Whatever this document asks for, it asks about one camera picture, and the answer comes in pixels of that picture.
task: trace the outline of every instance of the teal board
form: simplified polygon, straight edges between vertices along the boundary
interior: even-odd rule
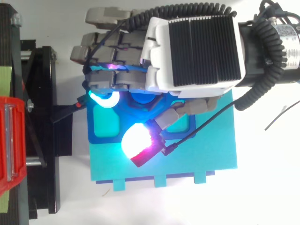
[[[225,94],[214,111],[196,116],[196,126],[203,124],[232,100],[231,92]],[[167,140],[166,146],[176,141]],[[121,143],[90,144],[90,167],[93,181],[113,180],[115,191],[125,189],[127,178],[148,176],[154,176],[156,187],[164,187],[166,175],[169,174],[194,173],[195,183],[205,183],[207,171],[237,168],[233,108],[225,111],[170,155],[165,157],[158,153],[139,168],[122,152]]]

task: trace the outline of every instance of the white glowing object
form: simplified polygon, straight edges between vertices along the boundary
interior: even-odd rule
[[[122,150],[128,158],[133,158],[151,145],[149,130],[142,123],[135,123],[129,128],[121,142]]]
[[[89,96],[95,102],[97,102],[98,105],[100,105],[100,106],[102,106],[103,108],[106,108],[106,109],[114,107],[119,102],[119,99],[120,99],[120,94],[119,94],[118,91],[114,91],[108,99],[103,99],[103,98],[95,95],[91,91],[89,91]]]

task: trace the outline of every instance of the black metal frame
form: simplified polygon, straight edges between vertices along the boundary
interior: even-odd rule
[[[48,209],[49,214],[60,209],[59,161],[62,155],[71,155],[72,122],[70,115],[53,124],[52,117],[63,106],[55,101],[55,52],[51,47],[29,49],[34,40],[21,41],[21,49],[31,51],[22,61],[25,88],[35,107],[27,113],[27,156],[41,156],[45,166],[31,166],[28,170],[28,197],[30,219],[37,218],[37,209]]]
[[[18,26],[11,24],[16,11],[0,4],[0,66],[12,67],[11,95],[35,104],[26,111],[26,155],[38,156],[41,166],[27,167],[27,177],[10,190],[8,213],[0,214],[1,225],[28,225],[37,209],[49,214],[60,209],[58,156],[71,155],[72,115],[53,124],[52,116],[64,106],[55,106],[55,54],[51,47],[35,48],[35,41],[20,41]],[[21,62],[20,50],[31,50]]]

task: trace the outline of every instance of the white ring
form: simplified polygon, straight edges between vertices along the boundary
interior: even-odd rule
[[[112,95],[108,99],[102,99],[101,97],[95,95],[93,92],[89,91],[90,97],[105,109],[109,109],[117,105],[120,100],[120,94],[118,91],[112,92]]]

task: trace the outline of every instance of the coiled black cable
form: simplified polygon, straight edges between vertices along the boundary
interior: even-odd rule
[[[219,3],[190,3],[190,4],[175,4],[169,6],[161,6],[151,8],[140,14],[134,15],[126,20],[126,30],[132,32],[143,26],[147,26],[152,17],[162,19],[173,19],[192,16],[204,15],[231,15],[235,17],[236,11],[231,12],[231,7],[226,7]]]
[[[270,59],[272,64],[265,67],[265,75],[258,80],[253,87],[242,97],[235,101],[235,108],[243,111],[253,105],[260,97],[267,93],[284,74],[282,68],[286,67],[287,62],[285,48],[276,29],[271,25],[270,21],[265,18],[258,18],[252,26],[254,34],[256,34]]]

